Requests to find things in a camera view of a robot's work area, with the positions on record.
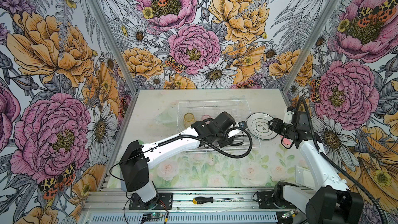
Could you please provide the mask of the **white wire dish rack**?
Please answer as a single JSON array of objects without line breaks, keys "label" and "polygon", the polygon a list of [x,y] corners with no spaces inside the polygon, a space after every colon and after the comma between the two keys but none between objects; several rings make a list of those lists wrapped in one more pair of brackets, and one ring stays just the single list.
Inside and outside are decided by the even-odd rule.
[{"label": "white wire dish rack", "polygon": [[[260,139],[252,135],[247,127],[246,120],[252,114],[249,104],[246,100],[215,100],[215,101],[185,101],[178,103],[178,109],[176,114],[176,130],[181,132],[186,127],[183,124],[183,117],[186,113],[192,113],[195,116],[196,121],[201,121],[202,116],[209,115],[215,119],[222,112],[227,112],[236,121],[236,126],[246,130],[252,137],[252,147],[260,148]],[[244,137],[244,144],[240,146],[226,146],[220,148],[217,142],[213,142],[213,145],[219,149],[230,152],[246,151],[249,148],[249,138],[246,133],[242,132]]]}]

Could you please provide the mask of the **white green rim plate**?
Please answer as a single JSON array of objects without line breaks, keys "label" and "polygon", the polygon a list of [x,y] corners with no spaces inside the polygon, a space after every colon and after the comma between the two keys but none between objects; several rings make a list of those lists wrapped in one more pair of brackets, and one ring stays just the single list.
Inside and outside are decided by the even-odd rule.
[{"label": "white green rim plate", "polygon": [[263,141],[274,139],[277,134],[270,130],[268,123],[274,118],[266,113],[253,113],[247,120],[249,132]]}]

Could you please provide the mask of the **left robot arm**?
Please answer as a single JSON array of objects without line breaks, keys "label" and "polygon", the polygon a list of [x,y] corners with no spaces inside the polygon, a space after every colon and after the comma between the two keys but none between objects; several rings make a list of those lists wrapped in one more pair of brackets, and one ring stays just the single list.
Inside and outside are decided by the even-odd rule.
[{"label": "left robot arm", "polygon": [[[196,121],[182,132],[157,142],[141,145],[139,141],[133,141],[128,145],[118,163],[121,180],[126,190],[138,195],[142,203],[152,204],[160,198],[149,176],[149,171],[153,167],[179,153],[201,146],[207,146],[232,159],[244,158],[253,148],[252,137],[244,126],[244,122],[237,123],[229,113],[222,112],[216,118]],[[243,145],[243,142],[233,141],[236,135],[248,141],[247,151],[240,155],[233,155],[222,150],[225,146]]]}]

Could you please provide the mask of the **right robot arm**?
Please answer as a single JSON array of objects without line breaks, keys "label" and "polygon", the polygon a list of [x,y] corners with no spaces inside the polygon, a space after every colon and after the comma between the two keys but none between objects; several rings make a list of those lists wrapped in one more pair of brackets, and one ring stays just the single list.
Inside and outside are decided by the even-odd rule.
[{"label": "right robot arm", "polygon": [[285,120],[274,118],[268,123],[271,131],[291,140],[306,161],[314,180],[313,195],[299,186],[278,182],[273,201],[277,207],[293,205],[305,214],[309,224],[357,224],[364,206],[360,194],[352,192],[340,178],[337,169],[326,160],[320,136],[309,115],[288,112]]}]

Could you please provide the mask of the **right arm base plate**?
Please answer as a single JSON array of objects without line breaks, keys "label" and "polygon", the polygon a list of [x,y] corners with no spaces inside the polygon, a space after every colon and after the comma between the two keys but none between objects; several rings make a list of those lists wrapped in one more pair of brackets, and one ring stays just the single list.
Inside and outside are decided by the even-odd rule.
[{"label": "right arm base plate", "polygon": [[255,199],[257,200],[259,209],[279,208],[274,202],[273,191],[257,191],[255,193]]}]

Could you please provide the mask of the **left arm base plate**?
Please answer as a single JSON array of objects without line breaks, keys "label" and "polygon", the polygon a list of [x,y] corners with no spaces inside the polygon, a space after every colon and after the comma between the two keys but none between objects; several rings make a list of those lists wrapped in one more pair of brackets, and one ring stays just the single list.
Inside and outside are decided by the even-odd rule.
[{"label": "left arm base plate", "polygon": [[158,193],[158,195],[145,203],[137,193],[133,193],[128,209],[131,211],[138,210],[171,210],[173,205],[173,194],[172,193]]}]

